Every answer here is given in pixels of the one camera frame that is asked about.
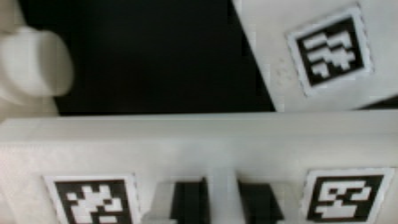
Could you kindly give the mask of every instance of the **black slot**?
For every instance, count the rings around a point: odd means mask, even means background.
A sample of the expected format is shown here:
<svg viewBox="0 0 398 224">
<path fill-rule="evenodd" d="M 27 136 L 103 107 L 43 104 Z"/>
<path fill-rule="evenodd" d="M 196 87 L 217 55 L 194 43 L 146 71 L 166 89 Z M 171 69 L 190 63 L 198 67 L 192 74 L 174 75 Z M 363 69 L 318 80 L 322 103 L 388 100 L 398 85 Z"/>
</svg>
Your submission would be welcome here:
<svg viewBox="0 0 398 224">
<path fill-rule="evenodd" d="M 208 184 L 178 182 L 173 197 L 171 219 L 178 224 L 210 224 Z"/>
<path fill-rule="evenodd" d="M 285 217 L 270 185 L 240 183 L 240 198 L 247 224 L 276 224 Z"/>
</svg>

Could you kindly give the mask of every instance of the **white surface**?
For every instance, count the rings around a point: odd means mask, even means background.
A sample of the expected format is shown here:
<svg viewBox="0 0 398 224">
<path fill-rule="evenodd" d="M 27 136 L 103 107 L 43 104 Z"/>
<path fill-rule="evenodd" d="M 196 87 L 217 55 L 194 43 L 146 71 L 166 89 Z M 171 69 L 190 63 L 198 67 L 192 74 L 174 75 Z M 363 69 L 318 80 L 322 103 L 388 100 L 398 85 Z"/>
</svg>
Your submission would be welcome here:
<svg viewBox="0 0 398 224">
<path fill-rule="evenodd" d="M 142 214 L 157 185 L 231 169 L 269 182 L 286 223 L 306 223 L 309 169 L 398 166 L 398 111 L 9 120 L 0 126 L 0 187 L 18 224 L 55 224 L 43 175 L 135 173 Z M 397 223 L 398 179 L 377 223 Z"/>
<path fill-rule="evenodd" d="M 375 73 L 350 85 L 306 97 L 295 70 L 286 35 L 306 24 L 361 3 Z M 235 0 L 254 56 L 276 109 L 341 111 L 361 108 L 398 95 L 398 21 L 397 0 Z"/>
</svg>

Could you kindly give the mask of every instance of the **white plastic object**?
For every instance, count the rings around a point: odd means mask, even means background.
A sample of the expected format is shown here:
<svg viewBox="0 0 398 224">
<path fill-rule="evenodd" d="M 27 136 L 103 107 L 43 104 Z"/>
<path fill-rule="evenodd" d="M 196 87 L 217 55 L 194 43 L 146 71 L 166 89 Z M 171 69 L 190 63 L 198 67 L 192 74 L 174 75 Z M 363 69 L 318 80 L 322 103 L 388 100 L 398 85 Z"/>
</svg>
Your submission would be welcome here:
<svg viewBox="0 0 398 224">
<path fill-rule="evenodd" d="M 47 175 L 135 173 L 146 214 L 158 184 L 210 177 L 219 167 L 237 171 L 242 182 L 272 185 L 283 223 L 311 223 L 301 212 L 308 171 L 398 167 L 397 124 L 398 111 L 7 120 L 0 125 L 0 187 L 16 223 L 57 223 Z M 395 175 L 375 224 L 398 222 L 397 204 Z M 153 211 L 146 221 L 169 223 L 167 210 Z"/>
<path fill-rule="evenodd" d="M 397 0 L 382 2 L 373 0 L 233 0 L 233 2 L 276 110 L 279 112 L 343 111 L 395 97 L 398 94 L 398 29 L 391 21 L 398 21 Z M 365 34 L 359 39 L 366 42 L 361 47 L 365 70 L 370 73 L 361 72 L 356 75 L 350 72 L 341 79 L 336 78 L 324 82 L 324 85 L 317 85 L 322 88 L 311 89 L 308 93 L 313 92 L 313 94 L 308 96 L 288 37 L 301 31 L 313 33 L 308 28 L 325 25 L 327 20 L 341 16 L 347 9 L 356 6 L 361 11 L 361 16 L 354 17 L 359 21 L 357 34 Z M 324 68 L 315 67 L 315 69 L 324 74 Z"/>
<path fill-rule="evenodd" d="M 20 27 L 0 39 L 6 77 L 34 97 L 62 95 L 73 83 L 73 64 L 61 37 L 50 31 Z"/>
</svg>

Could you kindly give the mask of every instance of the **white cylindrical object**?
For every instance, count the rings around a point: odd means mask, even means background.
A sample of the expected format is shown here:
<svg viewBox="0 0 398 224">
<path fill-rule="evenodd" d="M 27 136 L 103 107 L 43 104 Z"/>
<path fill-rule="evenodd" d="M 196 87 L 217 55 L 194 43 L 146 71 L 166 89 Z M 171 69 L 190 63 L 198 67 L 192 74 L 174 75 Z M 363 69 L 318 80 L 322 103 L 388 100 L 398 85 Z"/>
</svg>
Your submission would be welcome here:
<svg viewBox="0 0 398 224">
<path fill-rule="evenodd" d="M 0 40 L 6 77 L 34 97 L 62 95 L 73 83 L 73 63 L 55 33 L 22 27 Z"/>
</svg>

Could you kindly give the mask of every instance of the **black square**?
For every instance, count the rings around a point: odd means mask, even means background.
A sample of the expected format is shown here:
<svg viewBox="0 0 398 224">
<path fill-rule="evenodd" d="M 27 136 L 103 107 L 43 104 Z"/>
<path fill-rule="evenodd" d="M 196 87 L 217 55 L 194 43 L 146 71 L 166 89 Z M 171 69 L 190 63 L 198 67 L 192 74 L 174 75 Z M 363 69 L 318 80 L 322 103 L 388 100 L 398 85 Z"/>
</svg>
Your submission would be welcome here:
<svg viewBox="0 0 398 224">
<path fill-rule="evenodd" d="M 318 223 L 366 222 L 373 209 L 382 179 L 382 175 L 318 177 L 308 211 L 308 220 Z M 324 197 L 324 191 L 329 192 L 329 200 L 320 199 Z M 352 212 L 352 215 L 341 215 L 341 212 L 345 211 L 349 213 Z"/>
<path fill-rule="evenodd" d="M 134 224 L 125 180 L 62 181 L 55 182 L 55 188 L 70 224 L 82 224 L 77 219 L 77 213 L 73 212 L 73 206 L 77 207 L 78 205 L 82 210 L 89 210 L 91 224 Z M 84 189 L 91 190 L 94 197 L 87 196 Z M 110 192 L 110 197 L 107 198 L 102 198 L 98 195 L 105 192 L 102 189 L 107 189 Z M 93 202 L 96 199 L 98 206 L 87 206 L 84 202 Z M 119 207 L 119 209 L 116 209 L 116 211 L 107 211 L 105 206 L 112 205 L 112 199 L 118 199 L 116 207 Z M 114 217 L 116 221 L 102 222 L 103 217 Z"/>
<path fill-rule="evenodd" d="M 352 15 L 302 36 L 297 39 L 297 46 L 311 87 L 365 68 Z"/>
</svg>

